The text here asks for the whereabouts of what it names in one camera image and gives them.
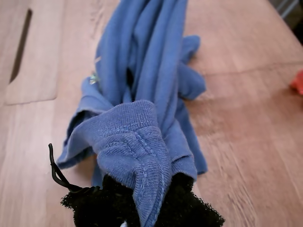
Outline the black gripper padded finger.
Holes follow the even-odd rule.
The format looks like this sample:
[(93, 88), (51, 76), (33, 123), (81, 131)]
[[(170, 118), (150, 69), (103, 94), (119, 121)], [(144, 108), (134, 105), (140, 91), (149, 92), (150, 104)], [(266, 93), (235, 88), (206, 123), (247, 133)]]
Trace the black gripper padded finger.
[(222, 227), (225, 218), (193, 192), (194, 180), (178, 173), (172, 177), (156, 227)]
[(61, 204), (73, 211), (77, 227), (139, 227), (140, 220), (133, 190), (106, 175), (102, 187), (85, 187), (69, 192)]

